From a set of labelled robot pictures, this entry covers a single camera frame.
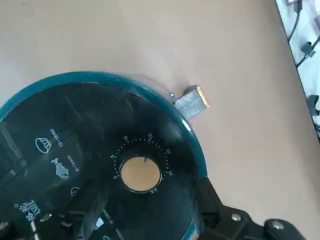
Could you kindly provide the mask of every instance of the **glossy black surface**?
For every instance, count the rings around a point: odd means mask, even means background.
[[[106,183],[108,192],[94,240],[118,239],[119,233],[124,239],[181,239],[197,215],[191,180],[198,167],[189,142],[143,95],[102,83],[53,86],[19,104],[0,130],[1,219],[23,231],[30,230],[28,214],[62,209],[89,180]],[[160,167],[162,179],[152,192],[124,187],[119,168],[134,156]],[[22,212],[31,201],[39,210]]]

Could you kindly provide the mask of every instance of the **beige table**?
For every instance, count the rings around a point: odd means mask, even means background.
[[[226,205],[320,236],[320,148],[273,0],[0,0],[0,103],[49,75],[202,86],[191,123]]]

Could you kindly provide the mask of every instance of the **black cable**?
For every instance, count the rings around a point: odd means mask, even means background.
[[[296,31],[296,28],[298,26],[298,22],[299,22],[299,19],[300,19],[300,12],[298,11],[297,14],[296,14],[296,19],[295,19],[295,23],[293,25],[293,28],[292,28],[292,32],[290,33],[289,37],[288,37],[288,42],[290,42],[292,36],[294,35],[295,31]]]
[[[316,41],[311,45],[311,52],[315,49],[315,47],[317,46],[317,44],[320,42],[320,36],[318,36],[318,38],[316,39]],[[303,58],[295,65],[296,68],[300,67],[301,64],[304,63],[304,61],[308,58],[308,55],[305,54],[303,56]]]

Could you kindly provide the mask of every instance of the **screw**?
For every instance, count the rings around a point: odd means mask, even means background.
[[[278,229],[278,230],[282,230],[285,228],[285,226],[279,222],[278,220],[273,220],[272,221],[272,226],[275,228],[275,229]]]
[[[236,221],[236,222],[240,222],[241,221],[241,216],[237,213],[232,213],[231,215],[231,218],[233,221]]]

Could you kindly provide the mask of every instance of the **air fryer lid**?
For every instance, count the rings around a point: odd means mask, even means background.
[[[91,183],[106,195],[93,240],[183,239],[196,222],[191,180],[206,175],[201,148],[178,111],[146,86],[67,73],[26,88],[0,113],[0,219],[22,233]],[[132,159],[140,165],[131,163],[125,178]]]

